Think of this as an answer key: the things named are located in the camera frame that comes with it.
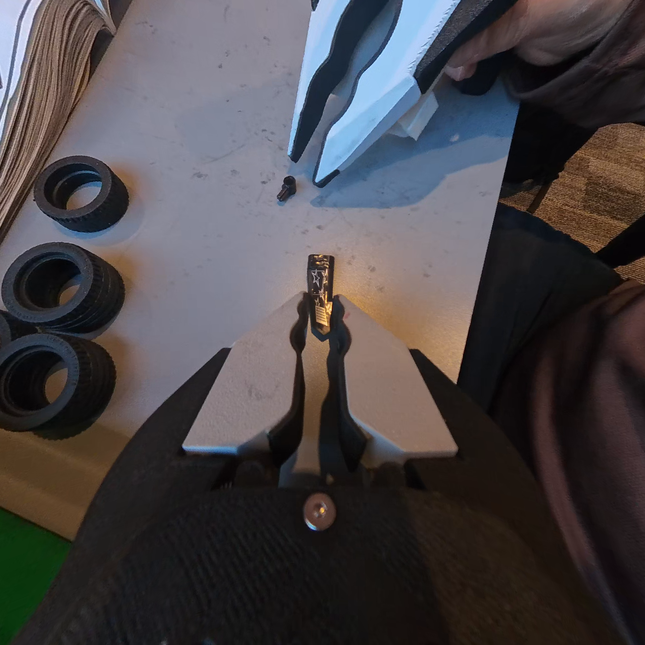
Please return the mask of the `open toy instruction booklet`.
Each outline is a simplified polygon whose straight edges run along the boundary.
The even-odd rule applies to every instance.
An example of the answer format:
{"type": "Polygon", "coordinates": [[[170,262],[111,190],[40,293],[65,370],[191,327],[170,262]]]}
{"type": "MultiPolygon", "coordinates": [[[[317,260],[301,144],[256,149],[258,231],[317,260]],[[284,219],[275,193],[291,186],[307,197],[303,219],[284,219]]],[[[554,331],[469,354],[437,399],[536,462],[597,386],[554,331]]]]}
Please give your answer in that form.
{"type": "Polygon", "coordinates": [[[90,76],[113,1],[1,2],[1,241],[44,168],[90,76]]]}

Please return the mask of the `person's brown sweater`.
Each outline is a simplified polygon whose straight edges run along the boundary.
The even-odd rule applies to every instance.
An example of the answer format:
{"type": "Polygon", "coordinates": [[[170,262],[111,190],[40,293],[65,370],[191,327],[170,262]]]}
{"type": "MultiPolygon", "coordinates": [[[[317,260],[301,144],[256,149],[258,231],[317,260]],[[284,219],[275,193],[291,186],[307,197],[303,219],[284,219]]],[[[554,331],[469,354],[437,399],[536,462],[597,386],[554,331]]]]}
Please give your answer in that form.
{"type": "Polygon", "coordinates": [[[626,281],[536,351],[536,470],[576,567],[644,643],[644,285],[626,281]]]}

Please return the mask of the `black star-printed brick piece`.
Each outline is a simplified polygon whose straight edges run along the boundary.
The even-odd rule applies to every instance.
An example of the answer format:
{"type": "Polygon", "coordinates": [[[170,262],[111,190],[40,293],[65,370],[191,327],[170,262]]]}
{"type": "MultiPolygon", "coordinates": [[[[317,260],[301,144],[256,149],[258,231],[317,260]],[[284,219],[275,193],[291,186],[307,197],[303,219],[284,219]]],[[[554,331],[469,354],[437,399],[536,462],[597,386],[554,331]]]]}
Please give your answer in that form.
{"type": "Polygon", "coordinates": [[[310,309],[310,327],[319,341],[326,341],[332,331],[334,299],[334,267],[332,255],[310,254],[306,280],[310,309]]]}

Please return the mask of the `green plastic bin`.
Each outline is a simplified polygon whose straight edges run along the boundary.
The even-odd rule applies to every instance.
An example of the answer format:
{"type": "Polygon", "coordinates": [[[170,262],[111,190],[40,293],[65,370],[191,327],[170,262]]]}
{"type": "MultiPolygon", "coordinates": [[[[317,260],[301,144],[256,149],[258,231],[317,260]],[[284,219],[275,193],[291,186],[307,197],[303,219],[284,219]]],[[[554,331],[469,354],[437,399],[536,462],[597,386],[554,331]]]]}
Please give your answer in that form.
{"type": "Polygon", "coordinates": [[[71,542],[1,510],[1,643],[9,644],[33,614],[71,542]]]}

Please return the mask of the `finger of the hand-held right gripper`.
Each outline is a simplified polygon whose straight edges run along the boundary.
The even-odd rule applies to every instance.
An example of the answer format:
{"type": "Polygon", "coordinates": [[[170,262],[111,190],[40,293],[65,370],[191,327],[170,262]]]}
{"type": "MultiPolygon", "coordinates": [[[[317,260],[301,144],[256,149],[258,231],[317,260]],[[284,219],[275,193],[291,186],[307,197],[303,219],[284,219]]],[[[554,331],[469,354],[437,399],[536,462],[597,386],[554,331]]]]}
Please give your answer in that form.
{"type": "Polygon", "coordinates": [[[401,1],[387,38],[357,76],[348,102],[325,133],[313,183],[322,188],[349,167],[400,117],[423,91],[417,65],[458,1],[401,1]]]}
{"type": "MultiPolygon", "coordinates": [[[[386,10],[389,3],[319,1],[316,9],[311,11],[288,145],[288,156],[293,162],[302,157],[322,119],[329,96],[349,71],[360,40],[382,12],[389,12],[386,10]]],[[[393,5],[391,24],[400,1],[394,1],[393,5]]],[[[383,36],[380,48],[388,32],[383,36]]]]}

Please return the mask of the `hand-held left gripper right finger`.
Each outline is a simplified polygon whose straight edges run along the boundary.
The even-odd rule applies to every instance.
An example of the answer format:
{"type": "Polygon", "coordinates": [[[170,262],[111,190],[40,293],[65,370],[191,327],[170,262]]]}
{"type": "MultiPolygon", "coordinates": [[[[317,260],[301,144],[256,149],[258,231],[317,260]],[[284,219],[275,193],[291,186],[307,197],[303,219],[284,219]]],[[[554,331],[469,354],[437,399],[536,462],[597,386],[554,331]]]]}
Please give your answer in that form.
{"type": "Polygon", "coordinates": [[[334,297],[330,390],[349,471],[443,459],[458,446],[407,345],[343,295],[334,297]]]}

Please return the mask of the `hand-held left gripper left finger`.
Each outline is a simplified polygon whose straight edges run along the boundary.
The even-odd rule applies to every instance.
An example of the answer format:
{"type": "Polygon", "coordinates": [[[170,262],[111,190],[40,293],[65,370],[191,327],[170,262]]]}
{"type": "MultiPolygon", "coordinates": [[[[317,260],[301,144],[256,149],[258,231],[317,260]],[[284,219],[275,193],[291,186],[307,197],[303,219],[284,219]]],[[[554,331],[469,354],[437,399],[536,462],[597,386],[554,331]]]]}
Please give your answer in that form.
{"type": "Polygon", "coordinates": [[[302,440],[307,294],[238,339],[182,444],[185,452],[286,461],[302,440]]]}

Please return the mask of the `person's right forearm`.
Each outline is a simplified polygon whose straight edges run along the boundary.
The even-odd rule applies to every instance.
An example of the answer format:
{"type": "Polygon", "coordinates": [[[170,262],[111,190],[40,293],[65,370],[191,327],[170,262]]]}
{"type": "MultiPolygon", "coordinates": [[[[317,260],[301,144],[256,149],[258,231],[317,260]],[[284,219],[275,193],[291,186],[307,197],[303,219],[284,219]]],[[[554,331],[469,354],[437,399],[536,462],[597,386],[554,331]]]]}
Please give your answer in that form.
{"type": "Polygon", "coordinates": [[[644,2],[584,52],[549,67],[518,57],[506,73],[513,97],[584,128],[644,124],[644,2]]]}

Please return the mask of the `person's black pants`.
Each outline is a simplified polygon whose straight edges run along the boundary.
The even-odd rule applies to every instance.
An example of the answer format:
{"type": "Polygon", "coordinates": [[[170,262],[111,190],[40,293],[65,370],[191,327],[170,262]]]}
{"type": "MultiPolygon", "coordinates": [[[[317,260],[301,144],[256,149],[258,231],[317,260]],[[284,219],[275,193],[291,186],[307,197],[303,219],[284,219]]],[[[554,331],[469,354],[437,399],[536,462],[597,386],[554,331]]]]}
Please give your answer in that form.
{"type": "Polygon", "coordinates": [[[587,246],[498,203],[458,387],[490,412],[513,359],[536,334],[622,283],[587,246]]]}

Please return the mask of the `person's right hand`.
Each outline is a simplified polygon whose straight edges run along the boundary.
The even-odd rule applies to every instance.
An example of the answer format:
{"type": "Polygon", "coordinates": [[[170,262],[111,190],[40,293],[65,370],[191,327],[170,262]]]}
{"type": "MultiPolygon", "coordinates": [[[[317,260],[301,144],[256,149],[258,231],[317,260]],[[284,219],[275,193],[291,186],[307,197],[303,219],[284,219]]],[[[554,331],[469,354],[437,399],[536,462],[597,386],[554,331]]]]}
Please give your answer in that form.
{"type": "Polygon", "coordinates": [[[518,1],[449,59],[445,72],[456,81],[471,77],[477,63],[514,50],[531,65],[548,67],[603,38],[630,1],[518,1]]]}

